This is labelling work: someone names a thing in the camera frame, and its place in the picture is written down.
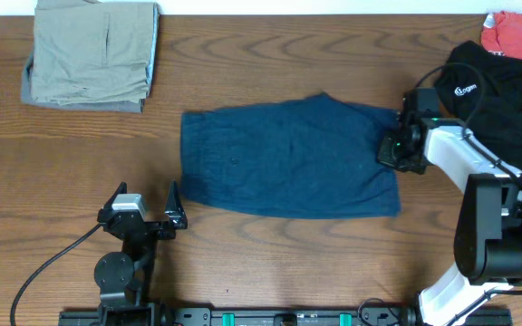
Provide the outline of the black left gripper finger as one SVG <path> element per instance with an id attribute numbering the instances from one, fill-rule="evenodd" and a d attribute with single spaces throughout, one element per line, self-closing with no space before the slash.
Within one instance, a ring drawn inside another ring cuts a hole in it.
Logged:
<path id="1" fill-rule="evenodd" d="M 169 193 L 165 205 L 165 214 L 171 222 L 185 222 L 186 213 L 181 204 L 178 184 L 172 180 L 169 184 Z"/>
<path id="2" fill-rule="evenodd" d="M 103 210 L 112 210 L 112 204 L 115 201 L 116 197 L 120 194 L 126 194 L 127 193 L 127 184 L 122 181 L 115 192 L 112 194 L 112 196 L 108 199 L 108 201 L 104 204 L 102 207 Z"/>

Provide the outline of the navy blue shorts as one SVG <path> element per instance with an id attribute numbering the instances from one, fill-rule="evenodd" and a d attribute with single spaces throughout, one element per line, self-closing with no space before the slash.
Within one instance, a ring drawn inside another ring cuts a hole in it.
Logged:
<path id="1" fill-rule="evenodd" d="M 396 216 L 393 170 L 377 161 L 397 113 L 301 100 L 186 112 L 181 118 L 181 191 L 202 205 L 285 218 Z"/>

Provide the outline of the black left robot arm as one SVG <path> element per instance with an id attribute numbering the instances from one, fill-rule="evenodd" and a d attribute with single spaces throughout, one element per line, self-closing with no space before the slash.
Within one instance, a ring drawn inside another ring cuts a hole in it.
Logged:
<path id="1" fill-rule="evenodd" d="M 164 214 L 161 221 L 148 221 L 142 195 L 130 194 L 124 182 L 99 210 L 97 222 L 103 231 L 122 241 L 119 252 L 106 254 L 94 268 L 94 281 L 100 288 L 101 299 L 99 325 L 174 323 L 169 309 L 161 303 L 150 302 L 147 292 L 158 242 L 173 240 L 179 229 L 188 227 L 176 181 L 169 184 Z"/>

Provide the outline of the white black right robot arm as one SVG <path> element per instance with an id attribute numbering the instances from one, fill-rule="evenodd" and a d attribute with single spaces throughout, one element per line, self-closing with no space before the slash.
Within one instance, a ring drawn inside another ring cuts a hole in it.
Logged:
<path id="1" fill-rule="evenodd" d="M 454 263 L 422 290 L 400 325 L 462 325 L 495 296 L 522 296 L 522 171 L 498 158 L 459 119 L 402 113 L 377 159 L 400 172 L 442 170 L 463 194 Z"/>

